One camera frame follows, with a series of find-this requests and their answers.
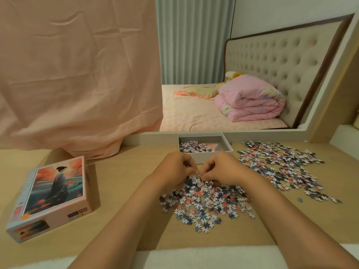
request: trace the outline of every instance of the bed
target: bed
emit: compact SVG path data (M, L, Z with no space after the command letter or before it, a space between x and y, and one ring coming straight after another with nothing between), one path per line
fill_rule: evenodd
M274 119L230 122L213 100L179 96L188 85L163 85L163 121L160 131L242 131L297 128L320 88L353 15L230 38L224 46L223 81L227 71L257 76L286 98Z

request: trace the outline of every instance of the mattress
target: mattress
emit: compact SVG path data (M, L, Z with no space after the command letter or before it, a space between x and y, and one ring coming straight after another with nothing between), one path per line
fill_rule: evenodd
M174 94L185 86L189 85L162 85L163 121L160 131L240 131L287 127L279 118L230 122L213 100Z

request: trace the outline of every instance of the hand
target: hand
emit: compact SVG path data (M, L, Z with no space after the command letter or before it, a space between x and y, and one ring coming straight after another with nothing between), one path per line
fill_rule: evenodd
M247 170L233 155L219 151L205 161L200 175L203 181L218 180L223 185L240 185L242 174Z
M159 181L163 190L170 190L182 183L187 176L195 174L197 165L194 159L181 152L167 154L152 172L153 179Z

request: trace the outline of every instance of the pink comforter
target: pink comforter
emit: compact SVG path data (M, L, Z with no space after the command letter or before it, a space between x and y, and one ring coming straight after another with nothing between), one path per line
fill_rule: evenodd
M214 102L231 122L240 122L277 117L284 108L285 98L269 83L242 75L222 85Z

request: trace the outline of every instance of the beige upholstered headboard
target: beige upholstered headboard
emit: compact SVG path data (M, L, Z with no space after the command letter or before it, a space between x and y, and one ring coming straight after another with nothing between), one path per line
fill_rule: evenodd
M328 70L352 15L228 39L224 73L243 72L275 86L286 97L280 118L297 128Z

